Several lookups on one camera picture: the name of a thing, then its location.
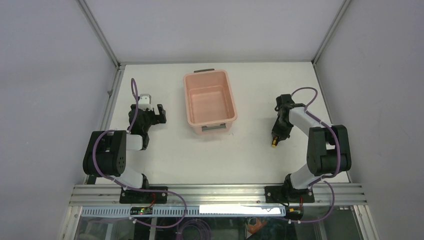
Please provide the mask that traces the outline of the yellow black handled screwdriver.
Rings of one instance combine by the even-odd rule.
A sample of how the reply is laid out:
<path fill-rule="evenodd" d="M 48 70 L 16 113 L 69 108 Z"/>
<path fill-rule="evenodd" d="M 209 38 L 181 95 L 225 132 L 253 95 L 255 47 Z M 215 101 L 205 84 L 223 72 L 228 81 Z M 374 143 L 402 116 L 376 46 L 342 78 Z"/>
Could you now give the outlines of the yellow black handled screwdriver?
<path fill-rule="evenodd" d="M 271 143 L 271 146 L 272 146 L 273 148 L 275 148 L 275 147 L 278 145 L 278 143 L 279 143 L 278 139 L 274 139 L 274 140 L 272 141 L 272 143 Z"/>

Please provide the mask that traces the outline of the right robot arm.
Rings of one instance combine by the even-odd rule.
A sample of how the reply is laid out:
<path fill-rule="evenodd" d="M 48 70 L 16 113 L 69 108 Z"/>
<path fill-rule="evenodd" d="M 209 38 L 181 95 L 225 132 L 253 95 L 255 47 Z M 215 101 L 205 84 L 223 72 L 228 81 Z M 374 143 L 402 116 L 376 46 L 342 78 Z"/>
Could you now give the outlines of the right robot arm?
<path fill-rule="evenodd" d="M 302 192 L 311 191 L 314 184 L 348 170 L 350 160 L 345 127 L 325 123 L 300 103 L 281 103 L 274 110 L 277 119 L 271 130 L 272 147 L 290 138 L 293 127 L 308 138 L 305 165 L 284 180 L 282 196 L 287 202 L 296 202 Z"/>

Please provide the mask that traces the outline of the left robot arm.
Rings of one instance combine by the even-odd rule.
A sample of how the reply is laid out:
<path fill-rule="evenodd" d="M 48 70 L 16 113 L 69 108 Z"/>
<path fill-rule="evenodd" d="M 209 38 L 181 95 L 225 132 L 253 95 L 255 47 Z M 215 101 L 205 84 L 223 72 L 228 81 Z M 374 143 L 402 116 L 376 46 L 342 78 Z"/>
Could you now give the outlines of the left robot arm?
<path fill-rule="evenodd" d="M 162 104 L 155 109 L 143 105 L 130 106 L 130 130 L 93 131 L 82 161 L 85 174 L 105 178 L 131 190 L 131 197 L 145 203 L 151 196 L 149 181 L 143 173 L 127 167 L 128 151 L 145 151 L 148 148 L 151 126 L 165 124 L 166 111 Z"/>

